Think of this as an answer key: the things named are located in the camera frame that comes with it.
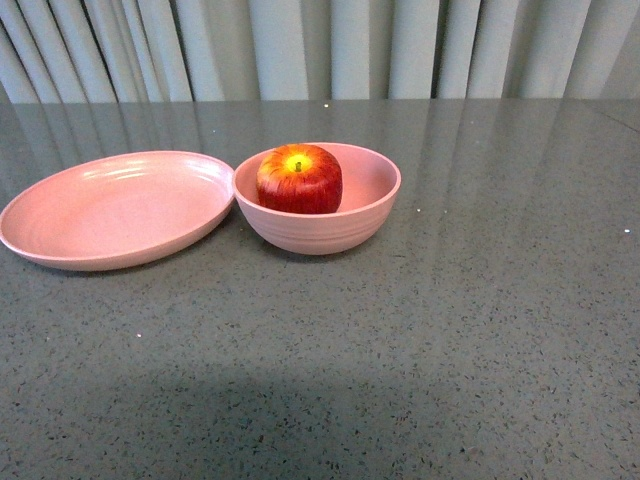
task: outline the plate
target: plate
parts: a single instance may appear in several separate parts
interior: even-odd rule
[[[99,271],[171,255],[211,232],[233,202],[233,169],[199,153],[103,158],[56,173],[0,214],[0,240],[47,267]]]

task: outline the gray speckled countertop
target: gray speckled countertop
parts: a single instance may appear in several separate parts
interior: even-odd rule
[[[378,150],[329,257],[237,206],[107,273],[0,249],[0,478],[640,478],[640,102],[0,105],[0,207],[104,156]]]

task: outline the apple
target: apple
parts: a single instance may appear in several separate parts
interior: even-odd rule
[[[258,203],[288,213],[334,213],[342,201],[342,169],[317,145],[292,143],[273,149],[258,167]]]

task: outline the pink bowl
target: pink bowl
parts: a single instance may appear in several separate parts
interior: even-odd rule
[[[342,203],[336,213],[285,213],[258,205],[256,175],[266,150],[245,160],[233,174],[233,190],[249,225],[266,241],[290,252],[326,255],[371,237],[387,219],[400,189],[400,170],[372,150],[341,143],[315,143],[342,168]]]

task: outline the curtain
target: curtain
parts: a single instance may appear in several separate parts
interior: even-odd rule
[[[640,0],[0,0],[0,102],[640,97]]]

